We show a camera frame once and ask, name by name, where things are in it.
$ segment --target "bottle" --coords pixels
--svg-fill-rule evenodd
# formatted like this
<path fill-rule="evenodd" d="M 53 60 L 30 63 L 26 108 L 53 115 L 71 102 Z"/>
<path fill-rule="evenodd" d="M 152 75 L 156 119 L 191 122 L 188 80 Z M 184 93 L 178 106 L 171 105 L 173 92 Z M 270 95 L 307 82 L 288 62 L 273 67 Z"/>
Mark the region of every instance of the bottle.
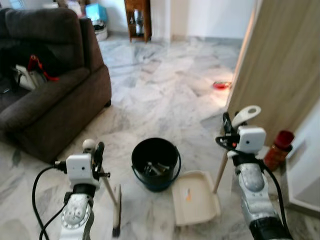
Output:
<path fill-rule="evenodd" d="M 275 171 L 282 165 L 288 153 L 292 150 L 291 142 L 295 138 L 290 131 L 282 130 L 276 136 L 276 139 L 264 157 L 264 164 L 271 170 Z"/>

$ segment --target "dustpan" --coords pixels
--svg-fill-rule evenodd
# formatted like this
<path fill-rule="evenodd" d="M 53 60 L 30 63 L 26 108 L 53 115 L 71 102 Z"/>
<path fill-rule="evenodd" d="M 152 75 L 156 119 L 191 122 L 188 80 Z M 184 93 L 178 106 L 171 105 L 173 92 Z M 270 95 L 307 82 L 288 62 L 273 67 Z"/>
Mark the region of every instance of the dustpan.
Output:
<path fill-rule="evenodd" d="M 184 173 L 171 190 L 177 226 L 204 223 L 221 214 L 218 195 L 207 171 Z"/>

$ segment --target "white bag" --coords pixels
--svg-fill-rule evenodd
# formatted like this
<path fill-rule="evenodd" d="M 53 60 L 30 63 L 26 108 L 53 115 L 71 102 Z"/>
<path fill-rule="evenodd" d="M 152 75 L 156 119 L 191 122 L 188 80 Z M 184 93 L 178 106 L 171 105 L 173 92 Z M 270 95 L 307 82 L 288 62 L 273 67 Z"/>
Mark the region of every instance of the white bag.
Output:
<path fill-rule="evenodd" d="M 27 90 L 35 90 L 47 82 L 46 77 L 37 71 L 27 71 L 24 66 L 15 65 L 14 79 L 19 86 Z"/>

